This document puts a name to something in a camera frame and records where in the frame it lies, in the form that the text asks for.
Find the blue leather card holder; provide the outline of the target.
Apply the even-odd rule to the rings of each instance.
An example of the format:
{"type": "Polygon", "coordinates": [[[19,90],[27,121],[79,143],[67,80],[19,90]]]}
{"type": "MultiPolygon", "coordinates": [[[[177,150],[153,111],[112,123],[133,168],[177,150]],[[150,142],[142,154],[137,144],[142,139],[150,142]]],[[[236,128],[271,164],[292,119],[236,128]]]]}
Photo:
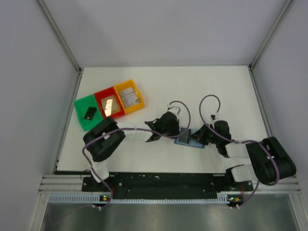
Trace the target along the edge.
{"type": "MultiPolygon", "coordinates": [[[[190,130],[191,130],[190,135],[193,134],[193,133],[195,133],[195,132],[197,131],[196,128],[193,128],[193,129],[190,128],[190,130]]],[[[200,143],[198,143],[198,142],[196,142],[196,141],[194,141],[194,140],[192,140],[192,139],[189,139],[189,143],[188,143],[188,144],[185,144],[185,143],[180,143],[180,142],[178,142],[178,138],[176,138],[176,139],[174,140],[174,144],[183,145],[183,146],[187,146],[187,147],[193,147],[193,148],[199,148],[199,149],[204,149],[204,148],[205,148],[205,145],[204,145],[204,144],[200,144],[200,143]]]]}

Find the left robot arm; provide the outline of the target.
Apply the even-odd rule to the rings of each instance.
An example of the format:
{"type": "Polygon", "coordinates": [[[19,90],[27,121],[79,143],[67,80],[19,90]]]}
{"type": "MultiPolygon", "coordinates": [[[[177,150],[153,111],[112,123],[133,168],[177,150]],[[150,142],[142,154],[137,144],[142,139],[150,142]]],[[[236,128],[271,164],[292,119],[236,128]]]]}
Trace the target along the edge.
{"type": "Polygon", "coordinates": [[[91,157],[90,169],[92,185],[99,191],[104,191],[109,186],[109,171],[107,159],[113,154],[123,141],[153,142],[162,136],[173,137],[180,134],[179,111],[169,108],[160,118],[139,124],[116,122],[112,117],[107,117],[93,129],[88,131],[83,141],[91,157]]]}

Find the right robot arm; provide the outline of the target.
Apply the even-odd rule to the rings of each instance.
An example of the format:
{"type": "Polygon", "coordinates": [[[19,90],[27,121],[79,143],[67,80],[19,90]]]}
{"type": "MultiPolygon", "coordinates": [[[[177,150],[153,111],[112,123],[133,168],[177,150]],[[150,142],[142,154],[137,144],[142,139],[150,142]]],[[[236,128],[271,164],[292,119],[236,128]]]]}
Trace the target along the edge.
{"type": "Polygon", "coordinates": [[[218,153],[225,158],[249,159],[250,164],[230,167],[224,179],[229,190],[237,190],[244,181],[259,181],[264,185],[274,185],[279,180],[296,174],[296,166],[276,137],[261,141],[236,141],[231,138],[226,121],[219,120],[211,125],[203,125],[190,135],[202,145],[215,145],[218,153]]]}

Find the black credit card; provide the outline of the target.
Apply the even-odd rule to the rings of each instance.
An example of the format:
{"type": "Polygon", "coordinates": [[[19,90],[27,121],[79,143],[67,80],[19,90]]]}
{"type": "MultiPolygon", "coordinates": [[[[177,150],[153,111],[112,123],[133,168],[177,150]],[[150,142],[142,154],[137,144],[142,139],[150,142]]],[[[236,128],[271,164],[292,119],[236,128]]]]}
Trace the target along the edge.
{"type": "Polygon", "coordinates": [[[96,114],[97,108],[96,107],[89,107],[84,115],[85,120],[93,120],[96,114]]]}
{"type": "Polygon", "coordinates": [[[183,132],[184,134],[182,134],[178,138],[178,142],[188,144],[189,139],[190,139],[191,130],[190,129],[184,130],[184,128],[181,128],[180,131],[183,132]]]}

